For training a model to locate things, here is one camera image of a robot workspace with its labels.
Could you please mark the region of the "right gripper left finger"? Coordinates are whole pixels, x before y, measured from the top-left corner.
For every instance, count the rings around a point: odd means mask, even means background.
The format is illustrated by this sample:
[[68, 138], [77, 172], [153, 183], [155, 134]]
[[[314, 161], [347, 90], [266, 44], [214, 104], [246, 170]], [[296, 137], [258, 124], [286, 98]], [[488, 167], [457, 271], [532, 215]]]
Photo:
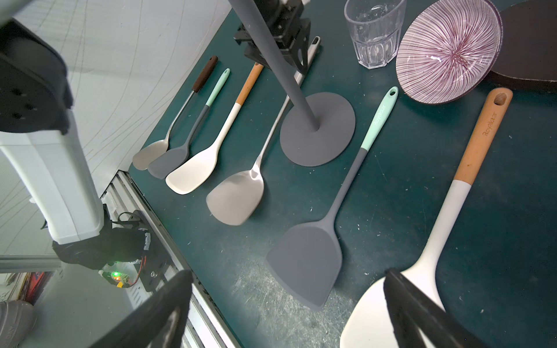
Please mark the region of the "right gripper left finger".
[[182, 270], [93, 347], [180, 347], [187, 326], [193, 275]]

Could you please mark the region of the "grey utensil mint handle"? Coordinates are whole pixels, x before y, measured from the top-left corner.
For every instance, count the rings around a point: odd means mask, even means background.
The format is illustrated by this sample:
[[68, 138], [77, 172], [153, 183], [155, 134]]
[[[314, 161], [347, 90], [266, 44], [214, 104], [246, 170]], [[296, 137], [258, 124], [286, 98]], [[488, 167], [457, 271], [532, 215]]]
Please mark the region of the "grey utensil mint handle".
[[302, 305], [323, 309], [342, 267], [334, 223], [368, 151], [393, 111], [399, 88], [391, 87], [374, 115], [360, 149], [328, 213], [320, 220], [291, 227], [266, 255], [265, 265], [278, 283]]

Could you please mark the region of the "cream utensil orange handle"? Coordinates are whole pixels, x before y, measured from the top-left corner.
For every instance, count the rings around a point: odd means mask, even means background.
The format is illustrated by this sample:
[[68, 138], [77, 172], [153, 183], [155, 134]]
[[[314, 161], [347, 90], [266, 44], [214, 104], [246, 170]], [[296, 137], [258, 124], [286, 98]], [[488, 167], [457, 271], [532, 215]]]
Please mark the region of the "cream utensil orange handle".
[[211, 176], [218, 161], [220, 147], [263, 69], [263, 65], [259, 63], [254, 64], [242, 87], [242, 91], [236, 98], [234, 106], [211, 146], [194, 155], [193, 158], [186, 161], [166, 177], [165, 183], [172, 191], [181, 195], [189, 194]]

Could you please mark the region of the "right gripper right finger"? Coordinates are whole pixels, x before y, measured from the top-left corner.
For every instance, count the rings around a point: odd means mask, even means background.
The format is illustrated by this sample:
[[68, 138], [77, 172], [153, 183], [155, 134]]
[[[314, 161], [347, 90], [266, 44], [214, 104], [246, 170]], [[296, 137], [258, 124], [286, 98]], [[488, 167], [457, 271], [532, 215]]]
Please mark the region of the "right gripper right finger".
[[390, 268], [384, 280], [387, 310], [399, 347], [485, 347], [416, 287], [400, 271]]

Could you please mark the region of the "white spatula light wood handle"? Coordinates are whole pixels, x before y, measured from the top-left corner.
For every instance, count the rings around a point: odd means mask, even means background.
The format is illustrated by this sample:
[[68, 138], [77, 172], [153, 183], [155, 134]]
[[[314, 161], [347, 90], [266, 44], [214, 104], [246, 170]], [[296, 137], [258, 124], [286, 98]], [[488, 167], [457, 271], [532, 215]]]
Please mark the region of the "white spatula light wood handle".
[[[435, 281], [438, 260], [512, 98], [513, 92], [508, 88], [495, 88], [487, 95], [426, 246], [416, 263], [402, 272], [441, 310], [444, 307]], [[380, 278], [360, 298], [345, 325], [339, 346], [395, 346], [394, 328], [387, 320], [386, 284], [386, 278]]]

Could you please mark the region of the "all steel turner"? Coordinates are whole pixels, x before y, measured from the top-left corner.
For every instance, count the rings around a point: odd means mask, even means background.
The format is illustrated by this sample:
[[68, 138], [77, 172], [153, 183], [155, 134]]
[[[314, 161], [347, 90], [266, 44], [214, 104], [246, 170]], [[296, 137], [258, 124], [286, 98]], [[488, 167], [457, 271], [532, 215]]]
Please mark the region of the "all steel turner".
[[207, 195], [207, 207], [218, 221], [240, 226], [261, 202], [265, 188], [261, 174], [262, 160], [289, 103], [290, 97], [286, 97], [252, 168], [230, 175]]

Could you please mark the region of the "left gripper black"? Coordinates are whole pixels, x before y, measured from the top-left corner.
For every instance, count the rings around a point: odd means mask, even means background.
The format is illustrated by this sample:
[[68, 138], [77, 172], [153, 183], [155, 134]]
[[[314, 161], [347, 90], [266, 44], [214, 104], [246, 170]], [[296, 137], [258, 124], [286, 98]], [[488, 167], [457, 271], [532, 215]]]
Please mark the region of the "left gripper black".
[[306, 74], [310, 65], [310, 20], [301, 1], [254, 1], [284, 60]]

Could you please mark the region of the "grey turner mint handle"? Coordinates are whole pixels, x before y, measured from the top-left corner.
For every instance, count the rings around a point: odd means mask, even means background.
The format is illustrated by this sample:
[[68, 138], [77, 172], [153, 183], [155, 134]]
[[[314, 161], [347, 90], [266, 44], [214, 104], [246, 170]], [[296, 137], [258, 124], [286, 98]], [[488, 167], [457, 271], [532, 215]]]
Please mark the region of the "grey turner mint handle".
[[175, 169], [183, 165], [188, 160], [192, 139], [197, 133], [198, 127], [200, 127], [200, 124], [202, 124], [205, 117], [207, 116], [207, 113], [211, 105], [215, 101], [216, 97], [218, 96], [220, 90], [222, 89], [227, 79], [229, 78], [230, 72], [231, 69], [226, 68], [225, 71], [223, 71], [223, 73], [221, 74], [217, 84], [215, 85], [209, 98], [207, 99], [201, 113], [199, 114], [194, 125], [192, 126], [192, 129], [188, 135], [186, 142], [182, 146], [179, 146], [175, 149], [168, 150], [159, 158], [157, 158], [156, 160], [154, 160], [149, 164], [149, 167], [147, 169], [152, 176], [158, 179], [165, 179], [168, 176], [168, 174], [170, 174], [172, 171], [174, 171]]

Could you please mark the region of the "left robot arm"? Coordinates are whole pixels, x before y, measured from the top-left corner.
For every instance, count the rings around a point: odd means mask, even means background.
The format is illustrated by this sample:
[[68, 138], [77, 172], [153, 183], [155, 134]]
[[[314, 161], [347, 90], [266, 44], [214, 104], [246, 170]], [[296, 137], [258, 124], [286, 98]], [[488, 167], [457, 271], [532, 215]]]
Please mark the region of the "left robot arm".
[[67, 66], [15, 19], [25, 5], [1, 3], [1, 150], [39, 206], [62, 262], [92, 270], [145, 262], [148, 225], [111, 221], [79, 142]]

